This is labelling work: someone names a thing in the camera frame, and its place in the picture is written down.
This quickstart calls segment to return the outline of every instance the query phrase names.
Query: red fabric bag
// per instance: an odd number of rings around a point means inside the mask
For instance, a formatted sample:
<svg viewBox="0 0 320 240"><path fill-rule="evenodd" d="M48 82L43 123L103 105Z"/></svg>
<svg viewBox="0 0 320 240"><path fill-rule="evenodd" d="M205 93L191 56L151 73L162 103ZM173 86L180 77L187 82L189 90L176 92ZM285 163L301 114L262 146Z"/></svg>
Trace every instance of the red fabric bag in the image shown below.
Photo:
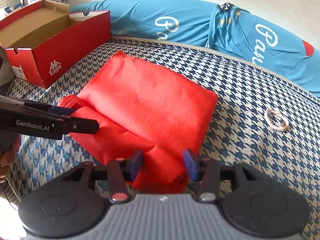
<svg viewBox="0 0 320 240"><path fill-rule="evenodd" d="M102 164L142 150L143 167L131 186L167 194L188 183L183 151L199 151L217 100L186 77L119 51L77 96L58 105L99 122L96 134L71 136Z"/></svg>

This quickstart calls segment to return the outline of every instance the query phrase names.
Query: black round disc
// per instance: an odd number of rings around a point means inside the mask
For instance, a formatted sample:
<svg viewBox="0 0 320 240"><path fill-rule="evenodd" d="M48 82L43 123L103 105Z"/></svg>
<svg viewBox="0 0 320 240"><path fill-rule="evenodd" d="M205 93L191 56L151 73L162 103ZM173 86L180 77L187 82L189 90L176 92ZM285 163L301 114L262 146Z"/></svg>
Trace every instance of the black round disc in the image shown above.
<svg viewBox="0 0 320 240"><path fill-rule="evenodd" d="M19 216L34 236L65 238L92 228L105 210L103 198L80 182L57 182L26 195Z"/></svg>
<svg viewBox="0 0 320 240"><path fill-rule="evenodd" d="M301 233L310 215L303 196L272 180L244 183L223 200L222 210L236 228L265 238Z"/></svg>

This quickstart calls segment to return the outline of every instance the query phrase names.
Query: open cardboard box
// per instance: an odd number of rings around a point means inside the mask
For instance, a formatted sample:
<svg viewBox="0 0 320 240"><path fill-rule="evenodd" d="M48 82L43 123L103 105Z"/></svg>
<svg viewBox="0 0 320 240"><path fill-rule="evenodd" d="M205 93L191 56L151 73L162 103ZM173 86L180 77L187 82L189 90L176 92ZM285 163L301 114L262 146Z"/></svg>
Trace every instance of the open cardboard box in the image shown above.
<svg viewBox="0 0 320 240"><path fill-rule="evenodd" d="M111 38L110 12L68 14L70 5L42 0L0 21L0 45L17 77L48 88Z"/></svg>

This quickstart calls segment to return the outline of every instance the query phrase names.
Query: white hair tie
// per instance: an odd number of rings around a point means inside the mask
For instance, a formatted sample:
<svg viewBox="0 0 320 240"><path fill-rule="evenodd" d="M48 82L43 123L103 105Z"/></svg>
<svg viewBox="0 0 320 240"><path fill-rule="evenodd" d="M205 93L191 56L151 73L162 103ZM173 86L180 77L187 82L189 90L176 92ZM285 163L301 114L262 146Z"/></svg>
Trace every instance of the white hair tie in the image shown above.
<svg viewBox="0 0 320 240"><path fill-rule="evenodd" d="M276 126L274 124L272 124L272 121L270 119L270 117L268 116L269 114L274 114L275 116L280 117L282 120L284 120L284 122L282 123L282 127ZM282 114L280 114L279 112L272 110L270 108L268 108L265 112L264 112L264 118L266 119L268 125L270 125L270 127L274 130L280 131L280 132L284 132L286 130L288 130L289 128L289 120L287 118L285 118Z"/></svg>

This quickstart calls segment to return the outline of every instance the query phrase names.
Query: rolled red fabric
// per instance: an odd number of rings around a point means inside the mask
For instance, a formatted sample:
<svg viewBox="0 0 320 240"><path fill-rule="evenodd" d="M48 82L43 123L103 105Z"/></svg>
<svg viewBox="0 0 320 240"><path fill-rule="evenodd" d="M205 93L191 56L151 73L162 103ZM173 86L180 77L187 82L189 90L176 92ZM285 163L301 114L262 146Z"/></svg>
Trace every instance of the rolled red fabric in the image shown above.
<svg viewBox="0 0 320 240"><path fill-rule="evenodd" d="M77 95L59 106L96 119L96 134L71 136L102 164L143 151L131 186L146 193L181 193L188 183L183 151L201 147L218 96L186 77L119 51Z"/></svg>

